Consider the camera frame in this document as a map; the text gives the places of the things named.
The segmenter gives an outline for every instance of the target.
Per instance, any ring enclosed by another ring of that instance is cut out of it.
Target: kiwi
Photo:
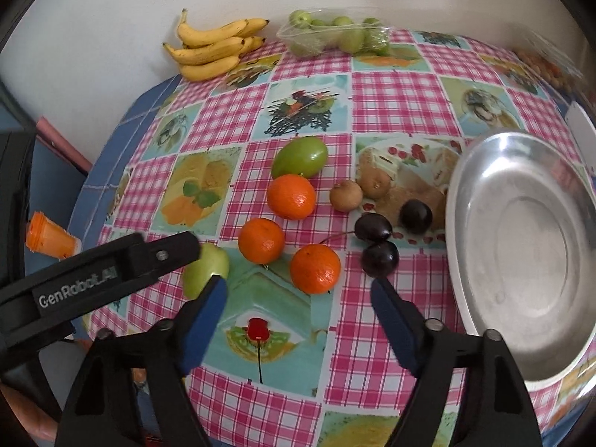
[[[365,167],[360,171],[358,184],[365,197],[378,200],[387,195],[391,188],[391,178],[380,168]]]
[[[344,180],[329,192],[329,201],[338,212],[351,212],[362,203],[362,189],[356,182]]]

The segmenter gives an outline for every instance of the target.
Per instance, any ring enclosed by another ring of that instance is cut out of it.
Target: bunch of bananas
[[[236,67],[240,57],[263,44],[264,38],[255,34],[269,23],[264,18],[249,18],[211,30],[197,30],[187,23],[187,15],[184,8],[178,23],[183,48],[175,49],[165,42],[163,47],[178,62],[183,77],[193,82],[212,79]]]

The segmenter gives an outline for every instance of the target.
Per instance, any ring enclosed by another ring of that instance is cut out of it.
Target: silver oval tray
[[[529,390],[571,371],[596,330],[596,209],[573,165],[529,134],[479,138],[449,185],[446,239],[467,333],[500,331]]]

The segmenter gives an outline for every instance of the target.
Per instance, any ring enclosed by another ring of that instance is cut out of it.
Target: bag of green fruit
[[[389,56],[390,27],[370,7],[295,10],[277,32],[293,55],[308,59],[325,50],[351,55]]]

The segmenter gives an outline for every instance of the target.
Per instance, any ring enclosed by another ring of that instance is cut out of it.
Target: black plum
[[[363,213],[354,224],[354,234],[360,240],[383,242],[391,237],[392,233],[391,223],[379,213]]]
[[[422,235],[433,223],[433,212],[420,200],[408,200],[399,210],[399,224],[414,235]]]
[[[399,264],[399,252],[393,242],[379,242],[362,252],[360,265],[370,277],[387,277]]]

